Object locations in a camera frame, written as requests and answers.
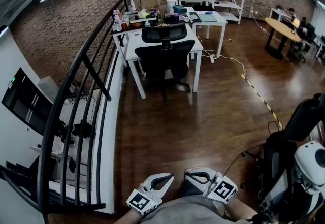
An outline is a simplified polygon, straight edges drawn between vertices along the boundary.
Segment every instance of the yellow and black striped tape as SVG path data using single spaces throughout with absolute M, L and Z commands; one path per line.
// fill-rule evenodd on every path
M 254 86 L 249 82 L 249 80 L 245 77 L 244 74 L 242 74 L 242 78 L 243 78 L 244 80 L 246 80 L 246 82 L 248 83 L 248 85 L 251 86 L 251 87 L 256 91 L 256 93 L 257 93 L 257 95 L 259 96 L 259 98 L 263 101 L 263 103 L 266 105 L 266 107 L 270 110 L 270 112 L 272 113 L 274 119 L 275 119 L 275 120 L 277 121 L 277 123 L 279 124 L 279 128 L 280 128 L 280 130 L 282 130 L 282 129 L 283 129 L 282 124 L 281 124 L 280 120 L 277 118 L 277 116 L 275 115 L 275 113 L 273 112 L 273 110 L 271 109 L 271 107 L 269 106 L 269 104 L 266 103 L 266 101 L 265 101 L 265 100 L 262 98 L 262 96 L 257 92 L 256 88 L 254 88 Z

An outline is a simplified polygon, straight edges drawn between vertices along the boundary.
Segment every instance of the brick wall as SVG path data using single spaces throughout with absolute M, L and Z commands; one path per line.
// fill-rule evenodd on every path
M 59 82 L 71 65 L 80 47 L 104 14 L 117 0 L 35 0 L 16 21 L 11 30 L 27 61 L 39 77 L 51 75 Z M 311 20 L 315 3 L 312 0 L 245 0 L 243 17 L 250 7 L 258 11 L 257 19 L 269 16 L 277 4 L 293 7 L 297 14 Z M 100 37 L 93 45 L 95 49 Z
M 50 75 L 58 83 L 66 77 L 71 63 L 90 33 L 117 1 L 47 0 L 40 3 L 34 0 L 10 29 L 37 75 L 40 78 Z M 93 43 L 89 57 L 103 33 L 104 30 Z M 97 63 L 101 60 L 105 43 L 96 59 Z M 80 68 L 77 80 L 81 80 L 84 70 L 84 67 Z

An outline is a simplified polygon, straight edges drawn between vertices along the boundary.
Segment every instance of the handrail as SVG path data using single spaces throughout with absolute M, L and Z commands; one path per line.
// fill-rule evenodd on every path
M 85 87 L 85 83 L 87 81 L 87 77 L 89 74 L 92 75 L 93 77 L 93 84 L 91 87 L 90 93 L 93 92 L 95 85 L 100 88 L 100 94 L 99 98 L 96 104 L 96 109 L 95 112 L 98 113 L 98 107 L 99 107 L 99 102 L 100 102 L 100 96 L 103 93 L 105 96 L 105 103 L 107 101 L 110 101 L 110 96 L 109 96 L 109 87 L 108 89 L 105 88 L 105 79 L 102 81 L 99 78 L 99 72 L 101 71 L 101 66 L 103 64 L 105 55 L 107 54 L 107 50 L 110 47 L 110 44 L 112 43 L 112 40 L 109 40 L 108 45 L 106 47 L 104 57 L 102 58 L 101 64 L 99 69 L 95 69 L 93 67 L 94 61 L 97 57 L 97 54 L 99 53 L 102 44 L 104 43 L 109 30 L 112 27 L 112 23 L 108 26 L 108 29 L 104 33 L 104 36 L 102 40 L 100 41 L 100 45 L 97 48 L 95 54 L 93 55 L 93 58 L 90 60 L 87 56 L 87 52 L 89 51 L 90 47 L 92 46 L 94 40 L 98 36 L 98 34 L 101 32 L 105 24 L 109 21 L 109 19 L 113 16 L 113 11 L 117 8 L 120 7 L 120 5 L 124 3 L 122 8 L 127 9 L 127 2 L 126 0 L 119 0 L 105 15 L 105 17 L 99 22 L 99 24 L 96 26 L 96 28 L 93 30 L 93 32 L 90 34 L 90 36 L 87 38 L 85 41 L 84 45 L 81 47 L 80 51 L 78 52 L 77 56 L 75 57 L 72 65 L 70 66 L 70 70 L 61 86 L 59 89 L 59 92 L 54 100 L 52 109 L 50 111 L 46 127 L 44 130 L 44 135 L 43 135 L 43 140 L 42 140 L 42 146 L 41 146 L 41 152 L 40 152 L 40 157 L 39 157 L 39 165 L 38 165 L 38 175 L 37 175 L 37 202 L 33 202 L 34 206 L 43 214 L 48 214 L 51 212 L 69 212 L 69 211 L 78 211 L 78 209 L 84 210 L 95 210 L 95 209 L 100 209 L 105 207 L 105 204 L 100 203 L 100 196 L 99 195 L 99 186 L 97 188 L 97 202 L 96 204 L 91 204 L 91 191 L 90 191 L 90 175 L 91 175 L 91 157 L 92 157 L 92 147 L 94 143 L 94 135 L 95 135 L 95 129 L 96 129 L 96 115 L 94 115 L 94 121 L 91 127 L 91 134 L 90 134 L 90 140 L 89 140 L 89 151 L 88 151 L 88 166 L 87 166 L 87 203 L 80 203 L 79 199 L 79 174 L 80 174 L 80 161 L 81 161 L 81 149 L 82 149 L 82 140 L 83 140 L 83 134 L 79 135 L 79 144 L 78 144 L 78 150 L 77 150 L 77 162 L 76 162 L 76 180 L 75 180 L 75 205 L 71 205 L 69 202 L 67 203 L 66 198 L 66 173 L 65 171 L 67 170 L 67 160 L 68 160 L 68 149 L 69 149 L 69 141 L 71 138 L 71 132 L 72 132 L 72 126 L 74 123 L 74 117 L 76 115 L 76 111 L 78 108 L 79 100 L 83 91 L 83 88 Z M 114 65 L 111 65 L 111 59 L 112 55 L 115 51 L 115 46 L 113 47 L 113 50 L 111 52 L 111 56 L 108 62 L 108 65 L 105 69 L 105 77 L 108 72 L 108 69 L 110 66 L 115 67 Z M 53 146 L 53 141 L 54 141 L 54 133 L 55 129 L 57 126 L 57 121 L 59 120 L 60 113 L 62 110 L 62 107 L 64 105 L 64 102 L 66 100 L 66 97 L 69 94 L 69 89 L 70 86 L 75 78 L 75 75 L 81 66 L 81 63 L 84 63 L 87 67 L 87 70 L 85 72 L 83 81 L 81 83 L 81 86 L 79 87 L 78 93 L 77 93 L 77 98 L 75 100 L 74 106 L 73 106 L 73 111 L 72 111 L 72 116 L 70 118 L 70 122 L 68 124 L 68 130 L 67 130 L 67 135 L 64 143 L 64 149 L 63 149 L 63 158 L 62 158 L 62 171 L 61 171 L 61 193 L 60 193 L 60 204 L 50 204 L 49 198 L 50 198 L 50 192 L 49 192 L 49 180 L 46 177 L 46 168 L 48 166 L 49 161 L 51 160 L 51 152 L 52 152 L 52 146 Z M 85 113 L 84 113 L 84 119 L 87 118 L 88 110 L 89 110 L 90 102 L 87 102 Z M 85 120 L 83 120 L 81 129 L 84 129 L 84 124 Z

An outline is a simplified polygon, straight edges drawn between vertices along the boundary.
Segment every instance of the wooden floor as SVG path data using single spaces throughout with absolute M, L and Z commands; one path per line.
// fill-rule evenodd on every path
M 220 29 L 211 27 L 210 39 L 205 29 L 197 29 L 206 50 L 216 50 Z M 251 20 L 226 26 L 221 55 L 235 58 L 245 65 L 246 77 L 264 97 L 285 126 L 296 106 L 317 92 L 325 91 L 325 70 L 306 55 L 305 64 L 276 60 L 264 50 L 268 35 Z M 271 45 L 278 46 L 273 40 Z M 283 51 L 286 54 L 289 46 Z M 192 84 L 194 61 L 190 62 L 187 81 Z M 175 181 L 165 196 L 179 194 L 184 170 L 210 167 L 224 173 L 243 150 L 263 143 L 268 137 L 268 122 L 273 117 L 256 92 L 241 77 L 243 68 L 234 60 L 220 57 L 214 64 L 202 57 L 197 93 L 168 93 L 164 105 L 158 90 L 146 92 L 141 99 L 131 73 L 120 100 L 116 154 L 116 209 L 125 211 L 125 201 L 132 190 L 149 175 L 173 173 Z M 250 158 L 234 163 L 227 176 L 240 184 L 254 172 Z M 258 185 L 240 190 L 239 197 L 256 208 Z M 110 217 L 96 214 L 54 216 L 53 223 L 107 223 Z

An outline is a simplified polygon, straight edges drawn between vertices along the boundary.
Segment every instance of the black metal railing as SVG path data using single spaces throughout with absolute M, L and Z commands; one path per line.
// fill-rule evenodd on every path
M 100 174 L 101 174 L 101 143 L 102 143 L 102 135 L 103 135 L 103 127 L 104 127 L 104 115 L 106 111 L 107 102 L 111 101 L 111 97 L 109 95 L 109 89 L 112 82 L 113 73 L 111 73 L 110 78 L 106 79 L 109 69 L 111 68 L 114 71 L 117 59 L 112 62 L 114 54 L 118 55 L 116 52 L 116 45 L 113 42 L 113 37 L 111 36 L 105 46 L 103 53 L 101 54 L 100 62 L 96 60 L 99 56 L 99 52 L 104 44 L 107 36 L 110 35 L 109 32 L 113 26 L 113 11 L 119 8 L 122 12 L 127 11 L 127 0 L 119 0 L 105 15 L 105 17 L 99 22 L 93 32 L 90 34 L 79 53 L 75 57 L 69 73 L 67 74 L 64 82 L 61 85 L 61 88 L 56 96 L 56 99 L 53 103 L 51 112 L 49 114 L 47 124 L 44 130 L 42 145 L 41 145 L 41 153 L 39 157 L 38 163 L 38 172 L 37 172 L 37 180 L 29 180 L 24 178 L 23 176 L 12 172 L 10 169 L 6 167 L 0 166 L 0 178 L 6 180 L 8 184 L 20 195 L 22 196 L 30 205 L 39 210 L 44 215 L 49 213 L 72 213 L 72 212 L 84 212 L 84 211 L 93 211 L 97 209 L 101 209 L 105 207 L 104 203 L 101 203 L 100 196 Z M 98 46 L 95 49 L 95 53 L 92 58 L 89 59 L 88 54 L 90 53 L 90 48 L 94 43 L 95 39 L 99 36 L 100 32 L 103 32 L 103 29 L 106 29 L 101 40 L 98 43 Z M 111 50 L 110 55 L 108 56 L 107 65 L 102 70 L 103 63 L 107 58 L 107 54 Z M 94 67 L 95 62 L 98 64 L 98 68 Z M 60 114 L 62 111 L 62 107 L 68 95 L 70 94 L 71 84 L 80 69 L 80 67 L 84 64 L 86 66 L 86 71 L 84 73 L 83 79 L 79 86 L 79 89 L 76 94 L 76 98 L 74 99 L 74 104 L 69 120 L 69 124 L 67 126 L 67 132 L 64 141 L 64 148 L 62 154 L 62 160 L 60 162 L 61 170 L 61 180 L 60 180 L 60 193 L 57 193 L 53 190 L 49 189 L 49 175 L 48 175 L 48 167 L 51 161 L 51 153 L 52 146 L 54 142 L 54 136 L 57 129 L 57 122 L 59 121 Z M 104 79 L 100 79 L 100 73 L 104 71 Z M 66 194 L 66 180 L 67 180 L 67 163 L 68 163 L 68 151 L 69 151 L 69 143 L 71 140 L 71 134 L 73 130 L 73 124 L 75 120 L 75 116 L 77 113 L 79 101 L 83 96 L 83 91 L 87 84 L 89 74 L 93 78 L 93 82 L 91 84 L 89 90 L 89 97 L 87 99 L 87 103 L 85 106 L 83 120 L 81 122 L 81 130 L 78 140 L 77 146 L 77 158 L 76 158 L 76 168 L 75 168 L 75 197 L 70 198 Z M 95 90 L 95 87 L 99 88 L 99 95 L 96 101 L 96 106 L 93 113 L 93 121 L 91 125 L 90 139 L 89 139 L 89 147 L 88 147 L 88 158 L 87 158 L 87 181 L 86 181 L 86 202 L 80 200 L 80 165 L 81 165 L 81 153 L 82 153 L 82 144 L 84 139 L 84 129 L 87 122 L 87 115 L 89 112 L 89 108 L 91 105 L 91 97 Z M 104 109 L 102 121 L 99 122 L 100 125 L 97 127 L 97 131 L 99 130 L 99 145 L 97 150 L 97 162 L 93 162 L 93 145 L 96 133 L 96 125 L 97 125 L 97 115 L 99 112 L 99 106 L 101 102 L 102 94 L 105 97 L 104 100 Z M 91 183 L 92 183 L 92 166 L 97 167 L 96 169 L 96 202 L 92 204 L 91 202 Z

